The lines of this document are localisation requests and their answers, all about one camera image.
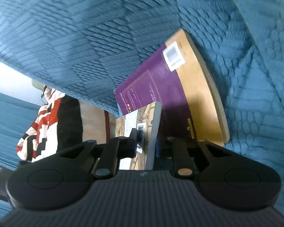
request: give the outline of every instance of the purple book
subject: purple book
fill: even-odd
[[[115,90],[122,114],[154,101],[162,103],[160,134],[191,138],[191,113],[176,71],[170,71],[161,46]]]

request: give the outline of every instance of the brown strap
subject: brown strap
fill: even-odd
[[[108,142],[109,139],[111,138],[111,131],[110,131],[110,127],[109,127],[109,114],[108,114],[108,111],[104,111],[104,115],[105,115],[106,142]]]

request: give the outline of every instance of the white wall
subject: white wall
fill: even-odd
[[[30,102],[43,105],[41,91],[31,85],[31,78],[17,72],[0,62],[0,93]]]

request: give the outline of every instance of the book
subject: book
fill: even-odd
[[[160,134],[223,146],[229,130],[219,92],[190,36],[182,29],[115,90],[123,114],[162,103]]]
[[[120,160],[120,170],[152,170],[162,104],[152,102],[116,119],[115,136],[129,137],[132,128],[138,130],[136,157]]]

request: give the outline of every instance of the white label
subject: white label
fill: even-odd
[[[137,127],[138,110],[125,115],[124,136],[129,137],[132,128]]]
[[[123,158],[120,160],[119,170],[130,169],[131,158]]]
[[[145,139],[146,123],[137,124],[137,130],[138,130],[137,152],[142,153],[144,139]]]
[[[162,53],[171,72],[185,63],[184,57],[176,42],[172,42]]]

